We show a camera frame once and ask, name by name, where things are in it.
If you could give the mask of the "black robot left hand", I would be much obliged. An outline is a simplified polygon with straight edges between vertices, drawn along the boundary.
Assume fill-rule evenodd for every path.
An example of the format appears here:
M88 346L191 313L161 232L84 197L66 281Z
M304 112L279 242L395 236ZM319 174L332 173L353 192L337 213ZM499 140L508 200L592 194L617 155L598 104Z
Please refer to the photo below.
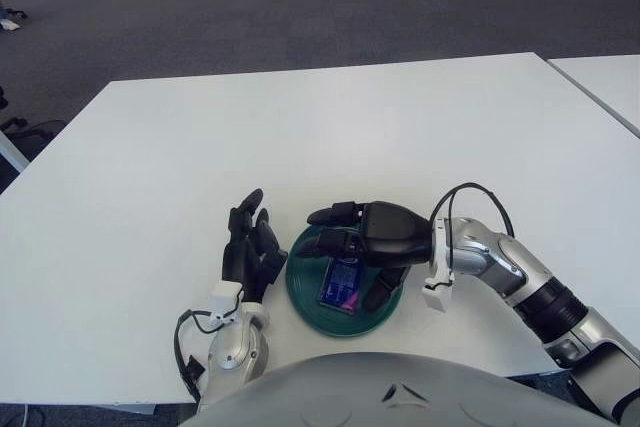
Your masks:
M262 200L263 191L255 189L229 214L230 240L224 249L222 279L242 285L244 302L262 303L288 259L270 226L267 209L258 211Z

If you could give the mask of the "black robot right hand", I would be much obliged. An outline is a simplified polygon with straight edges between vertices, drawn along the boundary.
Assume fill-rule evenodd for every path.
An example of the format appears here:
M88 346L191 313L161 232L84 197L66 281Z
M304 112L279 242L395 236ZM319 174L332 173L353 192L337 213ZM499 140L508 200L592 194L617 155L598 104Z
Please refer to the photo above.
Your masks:
M411 266L432 255L432 223L393 203L339 202L310 214L307 222L321 230L302 243L298 257L356 259L378 271L362 300L369 313L389 302Z

